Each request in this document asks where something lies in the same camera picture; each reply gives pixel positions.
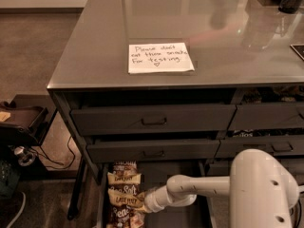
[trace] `desk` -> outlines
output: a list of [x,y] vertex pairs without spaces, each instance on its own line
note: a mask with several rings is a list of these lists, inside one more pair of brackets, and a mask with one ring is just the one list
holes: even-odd
[[[128,45],[174,42],[195,71],[128,74]],[[303,42],[300,13],[257,0],[88,0],[47,89],[96,181],[117,159],[299,157],[304,64],[290,44]],[[292,86],[286,103],[277,92]],[[264,135],[232,137],[253,129]],[[294,134],[272,134],[282,129]]]

